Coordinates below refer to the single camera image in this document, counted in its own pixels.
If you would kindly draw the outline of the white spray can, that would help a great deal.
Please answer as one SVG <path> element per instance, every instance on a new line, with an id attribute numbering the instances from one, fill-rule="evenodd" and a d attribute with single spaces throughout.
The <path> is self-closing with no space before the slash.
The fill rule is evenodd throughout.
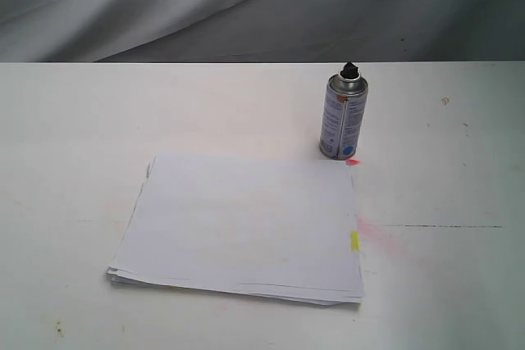
<path id="1" fill-rule="evenodd" d="M 338 74 L 330 77 L 319 140 L 323 155 L 345 161 L 355 154 L 367 97 L 368 82 L 354 63 L 347 62 Z"/>

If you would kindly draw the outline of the white paper stack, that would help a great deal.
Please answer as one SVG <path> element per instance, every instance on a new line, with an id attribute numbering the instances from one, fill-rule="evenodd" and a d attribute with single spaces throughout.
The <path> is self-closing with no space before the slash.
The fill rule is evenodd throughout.
<path id="1" fill-rule="evenodd" d="M 169 288 L 360 302 L 352 231 L 345 163 L 163 153 L 148 168 L 107 273 Z"/>

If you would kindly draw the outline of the pink sticky tab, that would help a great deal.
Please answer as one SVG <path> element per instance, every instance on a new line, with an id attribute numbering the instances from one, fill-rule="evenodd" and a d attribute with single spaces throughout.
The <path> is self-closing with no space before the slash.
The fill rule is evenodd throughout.
<path id="1" fill-rule="evenodd" d="M 360 164 L 361 161 L 360 161 L 360 160 L 357 160 L 357 159 L 349 158 L 348 160 L 345 161 L 345 163 L 346 163 L 348 166 L 356 166 L 356 165 Z"/>

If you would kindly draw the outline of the yellow sticky tab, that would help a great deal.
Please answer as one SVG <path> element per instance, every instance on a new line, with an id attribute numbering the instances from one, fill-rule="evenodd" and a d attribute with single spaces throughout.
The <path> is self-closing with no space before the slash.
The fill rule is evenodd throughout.
<path id="1" fill-rule="evenodd" d="M 350 233 L 350 248 L 352 252 L 358 252 L 359 251 L 359 239 L 358 239 L 358 232 L 352 231 Z"/>

